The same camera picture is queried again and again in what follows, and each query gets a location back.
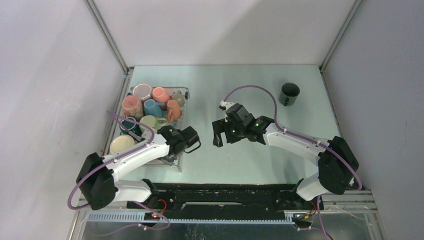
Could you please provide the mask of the dark green mug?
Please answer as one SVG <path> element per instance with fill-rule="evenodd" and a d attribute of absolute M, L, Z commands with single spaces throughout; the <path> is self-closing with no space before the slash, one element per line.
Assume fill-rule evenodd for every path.
<path fill-rule="evenodd" d="M 300 91 L 301 90 L 298 85 L 292 82 L 287 82 L 282 85 L 278 100 L 285 107 L 291 106 L 295 103 Z"/>

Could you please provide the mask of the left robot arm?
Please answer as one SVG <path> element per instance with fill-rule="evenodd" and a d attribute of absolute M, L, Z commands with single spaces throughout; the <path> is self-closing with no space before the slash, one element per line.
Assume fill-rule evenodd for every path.
<path fill-rule="evenodd" d="M 125 180 L 124 176 L 156 159 L 173 159 L 189 154 L 201 146 L 197 131 L 189 126 L 183 130 L 167 125 L 123 152 L 99 156 L 88 155 L 76 178 L 76 187 L 87 201 L 86 206 L 100 210 L 113 202 L 138 202 L 153 208 L 158 190 L 147 178 Z"/>

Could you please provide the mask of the cream mug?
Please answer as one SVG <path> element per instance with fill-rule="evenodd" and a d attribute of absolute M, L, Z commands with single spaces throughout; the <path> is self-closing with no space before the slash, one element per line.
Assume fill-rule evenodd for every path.
<path fill-rule="evenodd" d="M 127 134 L 116 137 L 109 146 L 109 153 L 116 154 L 128 150 L 136 144 L 136 141 Z"/>

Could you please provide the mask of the salmon printed mug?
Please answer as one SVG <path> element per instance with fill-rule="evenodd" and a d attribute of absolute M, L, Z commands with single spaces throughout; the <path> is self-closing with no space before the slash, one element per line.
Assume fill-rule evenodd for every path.
<path fill-rule="evenodd" d="M 181 118 L 182 109 L 176 100 L 174 99 L 169 100 L 166 104 L 166 109 L 167 109 L 167 119 L 169 122 L 173 122 Z"/>

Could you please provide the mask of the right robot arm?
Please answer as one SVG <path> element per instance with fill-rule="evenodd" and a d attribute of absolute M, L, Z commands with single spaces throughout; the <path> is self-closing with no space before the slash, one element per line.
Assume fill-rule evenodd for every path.
<path fill-rule="evenodd" d="M 325 193 L 344 194 L 354 179 L 352 171 L 359 168 L 343 138 L 335 136 L 328 140 L 289 133 L 278 129 L 275 121 L 266 116 L 249 117 L 245 121 L 226 117 L 214 121 L 212 129 L 213 145 L 216 147 L 223 146 L 224 133 L 228 144 L 247 139 L 287 150 L 317 166 L 318 172 L 299 180 L 290 196 L 291 204 L 297 209 L 304 209 L 312 199 Z"/>

